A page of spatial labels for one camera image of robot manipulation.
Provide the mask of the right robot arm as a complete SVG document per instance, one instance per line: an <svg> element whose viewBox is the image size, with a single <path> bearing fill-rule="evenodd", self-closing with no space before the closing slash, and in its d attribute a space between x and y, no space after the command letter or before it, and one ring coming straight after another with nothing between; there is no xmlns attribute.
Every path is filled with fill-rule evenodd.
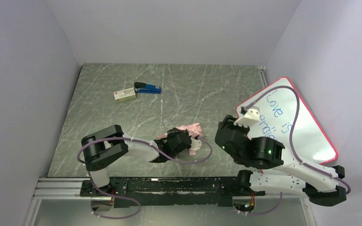
<svg viewBox="0 0 362 226"><path fill-rule="evenodd" d="M266 176L242 170L238 174L240 187L252 192L295 194L326 207L347 200L347 187L339 185L345 176L344 167L327 167L300 159L273 138L248 138L249 131L248 125L239 125L238 118L226 115L218 123L214 140L238 165L283 174Z"/></svg>

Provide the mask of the pink folding umbrella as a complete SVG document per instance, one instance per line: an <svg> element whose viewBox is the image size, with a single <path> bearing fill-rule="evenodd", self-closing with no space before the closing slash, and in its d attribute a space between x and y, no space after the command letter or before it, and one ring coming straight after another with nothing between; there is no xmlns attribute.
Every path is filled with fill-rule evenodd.
<svg viewBox="0 0 362 226"><path fill-rule="evenodd" d="M168 131L187 131L191 139L200 139L203 135L203 129L199 123L194 123L191 125L182 125L179 127L174 127ZM165 154L169 155L171 158L174 158L179 153L175 153L171 151L169 148L166 147L166 138L167 132L159 135L157 139L155 139L155 143L159 147L159 149L164 152ZM184 151L188 150L190 155L196 155L196 151L190 151L189 149L185 149Z"/></svg>

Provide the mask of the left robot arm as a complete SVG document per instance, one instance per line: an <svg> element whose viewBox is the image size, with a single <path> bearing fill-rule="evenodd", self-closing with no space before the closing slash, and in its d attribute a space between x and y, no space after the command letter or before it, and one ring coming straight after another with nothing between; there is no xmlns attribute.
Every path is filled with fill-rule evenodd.
<svg viewBox="0 0 362 226"><path fill-rule="evenodd" d="M192 147L188 132L176 128L163 138L140 140L113 125L81 139L86 170L99 188L110 184L107 167L123 156L141 158L151 163L164 163Z"/></svg>

